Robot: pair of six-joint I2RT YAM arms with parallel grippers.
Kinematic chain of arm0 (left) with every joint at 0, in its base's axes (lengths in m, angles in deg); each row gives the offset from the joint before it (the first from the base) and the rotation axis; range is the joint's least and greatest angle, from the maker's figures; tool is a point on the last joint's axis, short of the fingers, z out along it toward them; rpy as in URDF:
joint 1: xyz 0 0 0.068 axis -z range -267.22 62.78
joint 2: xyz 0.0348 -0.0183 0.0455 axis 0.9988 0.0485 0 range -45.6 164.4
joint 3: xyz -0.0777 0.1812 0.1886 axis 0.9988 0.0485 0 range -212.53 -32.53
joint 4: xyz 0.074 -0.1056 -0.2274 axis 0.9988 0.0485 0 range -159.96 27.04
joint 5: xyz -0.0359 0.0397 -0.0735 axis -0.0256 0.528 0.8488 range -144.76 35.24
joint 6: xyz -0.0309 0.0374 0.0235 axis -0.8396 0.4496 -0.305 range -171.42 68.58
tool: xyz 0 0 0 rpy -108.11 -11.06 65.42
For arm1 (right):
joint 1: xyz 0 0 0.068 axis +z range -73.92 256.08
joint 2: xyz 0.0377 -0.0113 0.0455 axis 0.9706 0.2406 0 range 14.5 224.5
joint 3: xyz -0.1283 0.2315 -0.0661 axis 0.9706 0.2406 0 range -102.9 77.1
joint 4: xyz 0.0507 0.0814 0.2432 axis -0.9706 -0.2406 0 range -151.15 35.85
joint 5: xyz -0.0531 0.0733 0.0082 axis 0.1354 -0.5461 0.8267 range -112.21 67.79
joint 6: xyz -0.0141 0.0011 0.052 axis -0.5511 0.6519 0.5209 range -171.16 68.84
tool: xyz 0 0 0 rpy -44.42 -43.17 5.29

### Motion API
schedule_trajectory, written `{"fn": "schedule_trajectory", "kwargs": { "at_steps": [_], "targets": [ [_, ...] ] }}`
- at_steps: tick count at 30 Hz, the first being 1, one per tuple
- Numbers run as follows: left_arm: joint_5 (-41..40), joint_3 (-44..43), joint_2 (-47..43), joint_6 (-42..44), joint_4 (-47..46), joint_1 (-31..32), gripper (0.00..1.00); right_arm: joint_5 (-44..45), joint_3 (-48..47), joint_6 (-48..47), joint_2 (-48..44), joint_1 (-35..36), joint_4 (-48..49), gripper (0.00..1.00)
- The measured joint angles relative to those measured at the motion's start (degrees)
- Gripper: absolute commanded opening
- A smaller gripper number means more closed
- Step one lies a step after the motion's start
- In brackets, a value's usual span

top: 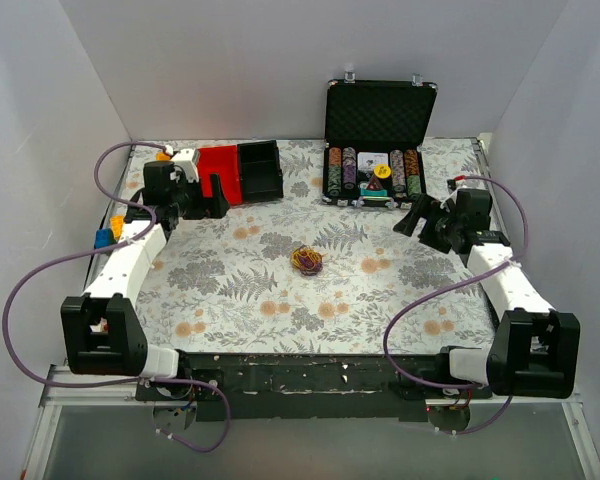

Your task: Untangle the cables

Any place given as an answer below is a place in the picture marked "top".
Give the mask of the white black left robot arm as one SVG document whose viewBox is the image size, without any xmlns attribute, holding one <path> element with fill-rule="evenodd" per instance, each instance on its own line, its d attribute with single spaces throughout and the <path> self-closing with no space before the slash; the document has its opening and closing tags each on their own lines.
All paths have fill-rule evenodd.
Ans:
<svg viewBox="0 0 600 480">
<path fill-rule="evenodd" d="M 67 359 L 75 374 L 158 378 L 160 390 L 180 400 L 191 392 L 193 377 L 179 366 L 176 350 L 148 342 L 136 301 L 179 222 L 222 218 L 230 204 L 217 173 L 209 176 L 211 195 L 203 194 L 192 160 L 149 162 L 143 179 L 100 274 L 81 296 L 68 297 L 61 306 Z"/>
</svg>

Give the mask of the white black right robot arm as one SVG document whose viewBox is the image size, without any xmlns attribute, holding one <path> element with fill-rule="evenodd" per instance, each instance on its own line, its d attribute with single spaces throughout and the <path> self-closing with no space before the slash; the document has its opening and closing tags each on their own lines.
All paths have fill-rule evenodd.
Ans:
<svg viewBox="0 0 600 480">
<path fill-rule="evenodd" d="M 421 194 L 393 228 L 457 254 L 472 275 L 462 284 L 480 284 L 498 320 L 489 346 L 445 347 L 432 373 L 409 378 L 449 398 L 486 386 L 496 395 L 565 399 L 575 384 L 580 323 L 532 286 L 505 234 L 490 227 L 492 205 L 484 189 L 461 188 L 446 200 Z"/>
</svg>

